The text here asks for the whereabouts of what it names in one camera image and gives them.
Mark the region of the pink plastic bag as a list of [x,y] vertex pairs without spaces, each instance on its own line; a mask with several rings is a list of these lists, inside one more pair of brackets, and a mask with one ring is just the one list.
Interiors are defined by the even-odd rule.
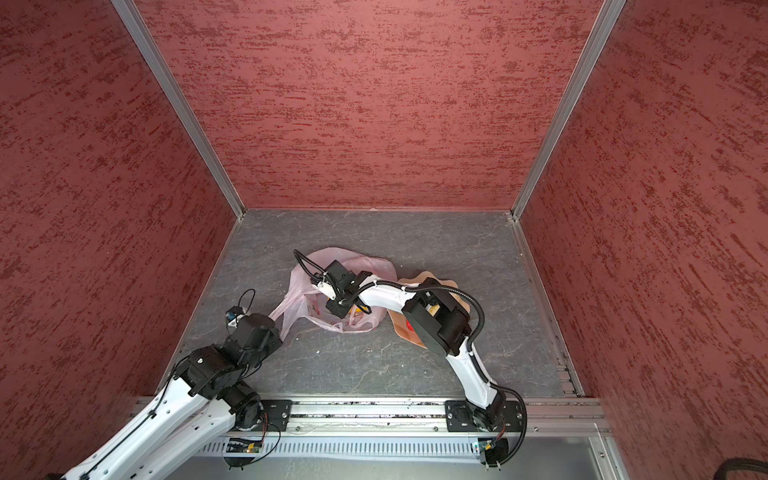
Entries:
[[[368,257],[338,247],[327,247],[310,253],[308,257],[321,267],[327,267],[337,260],[354,274],[369,271],[383,280],[397,280],[394,264],[385,258]],[[374,330],[387,315],[386,309],[372,307],[370,314],[357,309],[351,310],[344,318],[339,318],[328,311],[325,306],[327,300],[328,298],[311,283],[306,272],[296,266],[291,271],[286,295],[269,314],[273,320],[282,320],[280,339],[285,340],[289,336],[290,328],[300,319],[309,320],[314,325],[334,333],[357,334]]]

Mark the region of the pink scalloped bowl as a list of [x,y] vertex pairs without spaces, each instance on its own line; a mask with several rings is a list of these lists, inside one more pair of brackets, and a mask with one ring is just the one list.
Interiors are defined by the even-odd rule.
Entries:
[[[415,285],[421,285],[426,280],[436,280],[439,284],[444,286],[449,286],[453,288],[457,288],[458,285],[453,280],[448,279],[438,279],[432,272],[429,271],[422,271],[414,278],[400,278],[399,282],[404,284],[415,284]],[[427,344],[427,332],[423,332],[421,327],[417,326],[417,317],[420,316],[421,318],[425,319],[425,316],[421,313],[414,310],[412,313],[398,313],[394,310],[389,310],[389,315],[392,320],[392,324],[394,327],[395,333],[400,336],[401,338],[418,345],[422,348],[428,349],[429,345]],[[406,326],[406,320],[410,321],[412,324],[415,333],[410,332]]]

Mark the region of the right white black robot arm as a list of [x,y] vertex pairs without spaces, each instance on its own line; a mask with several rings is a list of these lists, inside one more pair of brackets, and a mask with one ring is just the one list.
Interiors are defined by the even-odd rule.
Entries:
[[527,414],[520,395],[492,380],[474,348],[485,314],[471,295],[433,278],[402,284],[368,271],[354,274],[338,261],[309,277],[327,297],[327,310],[339,318],[354,307],[365,313],[376,307],[403,315],[425,347],[449,363],[464,392],[459,408],[476,429],[525,430]]

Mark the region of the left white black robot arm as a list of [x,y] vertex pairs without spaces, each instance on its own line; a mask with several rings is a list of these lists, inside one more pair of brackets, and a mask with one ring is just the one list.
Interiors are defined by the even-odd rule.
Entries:
[[233,430],[264,430],[260,395],[247,373],[282,341],[274,320],[242,315],[221,344],[182,358],[159,393],[85,460],[48,479],[164,479],[203,446]]

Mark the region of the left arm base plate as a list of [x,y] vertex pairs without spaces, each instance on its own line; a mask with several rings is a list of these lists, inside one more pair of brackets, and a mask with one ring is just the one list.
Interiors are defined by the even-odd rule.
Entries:
[[245,410],[241,429],[262,431],[273,425],[280,432],[287,430],[294,402],[285,399],[262,399]]

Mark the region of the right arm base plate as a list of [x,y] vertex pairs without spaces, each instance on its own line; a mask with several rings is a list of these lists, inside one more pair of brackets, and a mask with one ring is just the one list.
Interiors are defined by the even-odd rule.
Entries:
[[483,409],[467,400],[444,402],[446,425],[449,432],[521,432],[526,419],[517,401],[495,401]]

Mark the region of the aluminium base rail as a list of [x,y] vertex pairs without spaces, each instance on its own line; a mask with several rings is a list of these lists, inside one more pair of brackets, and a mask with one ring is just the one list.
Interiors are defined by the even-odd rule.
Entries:
[[[482,432],[449,432],[441,397],[287,396],[264,399],[294,402],[288,436],[472,436]],[[609,436],[611,427],[601,401],[595,398],[529,398],[530,437]]]

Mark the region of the left aluminium corner post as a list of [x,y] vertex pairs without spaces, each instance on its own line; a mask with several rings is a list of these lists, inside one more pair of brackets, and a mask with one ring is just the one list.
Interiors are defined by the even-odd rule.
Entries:
[[169,65],[153,39],[134,1],[112,0],[121,22],[138,47],[145,63],[161,87],[187,135],[207,166],[219,190],[227,200],[235,218],[241,222],[247,207],[237,193],[210,140],[205,134]]

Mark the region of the aluminium corner post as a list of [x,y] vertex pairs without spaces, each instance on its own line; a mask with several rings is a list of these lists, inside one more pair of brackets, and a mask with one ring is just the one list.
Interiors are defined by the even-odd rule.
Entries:
[[625,4],[625,0],[605,0],[602,2],[563,95],[558,102],[552,121],[511,209],[511,218],[514,221],[519,222],[522,219],[536,185],[565,130]]
[[227,200],[235,218],[241,222],[247,207],[237,193],[210,140],[205,134],[169,65],[153,39],[134,1],[112,0],[121,22],[138,47],[145,63],[161,87],[187,135],[207,166],[219,190]]

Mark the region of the right aluminium corner post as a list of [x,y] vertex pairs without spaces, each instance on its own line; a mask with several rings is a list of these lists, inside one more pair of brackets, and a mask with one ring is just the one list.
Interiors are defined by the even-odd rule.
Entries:
[[625,4],[625,0],[605,0],[602,2],[563,95],[558,102],[552,121],[511,209],[511,218],[514,221],[519,222],[522,219],[536,185],[565,130]]

